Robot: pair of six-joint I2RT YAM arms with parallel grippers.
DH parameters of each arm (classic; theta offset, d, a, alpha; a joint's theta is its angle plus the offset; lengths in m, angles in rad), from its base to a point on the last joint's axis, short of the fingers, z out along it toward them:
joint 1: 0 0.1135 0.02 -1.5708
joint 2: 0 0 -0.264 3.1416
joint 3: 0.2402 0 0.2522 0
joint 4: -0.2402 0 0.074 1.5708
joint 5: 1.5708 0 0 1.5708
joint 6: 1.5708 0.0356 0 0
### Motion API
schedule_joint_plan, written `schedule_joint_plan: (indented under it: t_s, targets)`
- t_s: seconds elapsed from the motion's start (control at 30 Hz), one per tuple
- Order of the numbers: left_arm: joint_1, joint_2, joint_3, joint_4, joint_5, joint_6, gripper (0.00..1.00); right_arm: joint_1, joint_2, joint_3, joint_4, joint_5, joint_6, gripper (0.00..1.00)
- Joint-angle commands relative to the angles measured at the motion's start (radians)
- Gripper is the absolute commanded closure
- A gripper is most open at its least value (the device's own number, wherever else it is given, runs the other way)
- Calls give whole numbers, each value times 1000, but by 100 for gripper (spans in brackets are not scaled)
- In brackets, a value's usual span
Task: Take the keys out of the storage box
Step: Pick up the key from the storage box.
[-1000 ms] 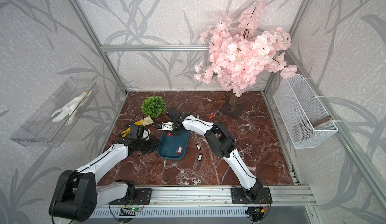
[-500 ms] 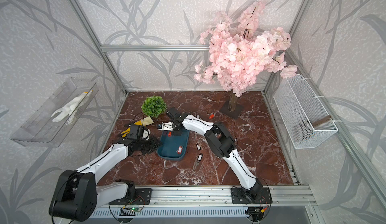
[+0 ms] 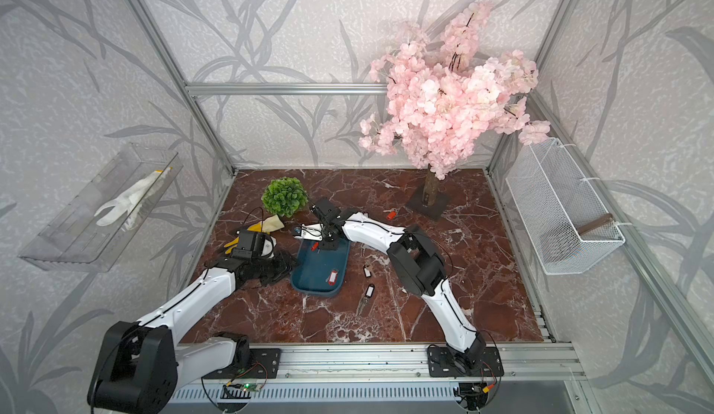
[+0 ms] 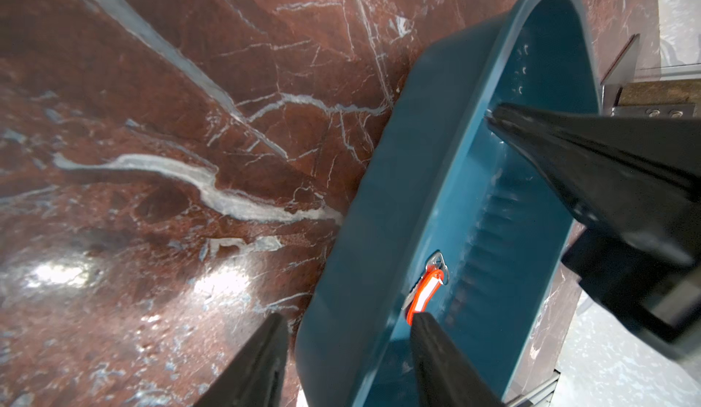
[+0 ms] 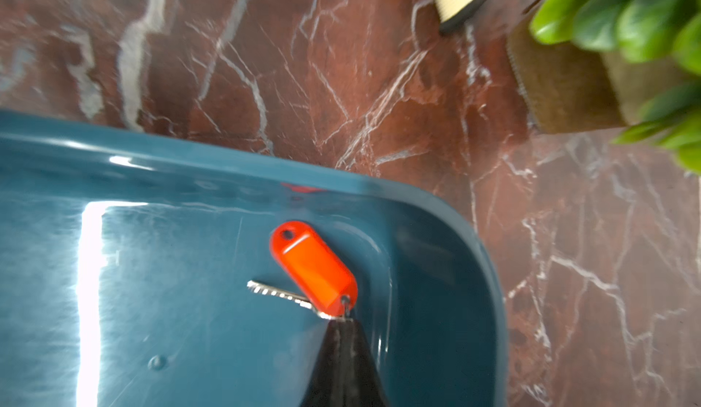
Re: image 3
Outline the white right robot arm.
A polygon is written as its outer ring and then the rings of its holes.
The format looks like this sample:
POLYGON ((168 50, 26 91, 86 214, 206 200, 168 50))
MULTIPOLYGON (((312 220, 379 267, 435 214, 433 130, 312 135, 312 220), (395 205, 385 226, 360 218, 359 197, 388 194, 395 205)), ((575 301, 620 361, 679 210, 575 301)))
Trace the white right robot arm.
POLYGON ((481 362, 485 338, 459 306, 446 274, 446 260, 425 231, 416 224, 389 226, 355 209, 338 209, 326 198, 312 204, 311 212, 318 223, 303 226, 299 239, 317 241, 322 247, 347 239, 386 254, 405 290, 431 309, 454 357, 470 367, 481 362))

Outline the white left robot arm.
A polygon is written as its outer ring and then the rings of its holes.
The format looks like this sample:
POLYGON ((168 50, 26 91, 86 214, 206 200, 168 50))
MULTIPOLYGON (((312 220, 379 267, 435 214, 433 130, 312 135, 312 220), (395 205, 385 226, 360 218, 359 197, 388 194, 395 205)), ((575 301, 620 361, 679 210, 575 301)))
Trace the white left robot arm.
POLYGON ((232 253, 210 265, 188 288, 134 322, 115 323, 102 340, 87 404, 123 413, 158 413, 176 390, 214 372, 239 376, 261 368, 249 339, 221 332, 195 345, 181 340, 217 304, 249 280, 273 285, 297 258, 264 233, 245 231, 232 253))

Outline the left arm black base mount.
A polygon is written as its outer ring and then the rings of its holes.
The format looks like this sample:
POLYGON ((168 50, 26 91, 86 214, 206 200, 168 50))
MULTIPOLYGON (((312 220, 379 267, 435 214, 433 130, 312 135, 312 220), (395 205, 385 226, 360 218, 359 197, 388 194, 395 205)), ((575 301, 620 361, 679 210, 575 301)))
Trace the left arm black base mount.
POLYGON ((206 375, 208 379, 272 380, 277 377, 282 354, 280 348, 254 348, 246 335, 230 332, 220 332, 216 338, 233 340, 236 343, 236 351, 228 367, 206 375))

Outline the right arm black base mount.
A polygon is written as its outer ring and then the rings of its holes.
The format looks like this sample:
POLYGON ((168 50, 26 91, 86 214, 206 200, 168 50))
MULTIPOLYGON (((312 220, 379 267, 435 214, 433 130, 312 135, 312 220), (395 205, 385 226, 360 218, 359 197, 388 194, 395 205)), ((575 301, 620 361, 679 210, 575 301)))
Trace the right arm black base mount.
POLYGON ((483 377, 497 380, 504 376, 499 349, 487 346, 481 357, 470 361, 447 346, 426 348, 429 375, 433 378, 483 377))

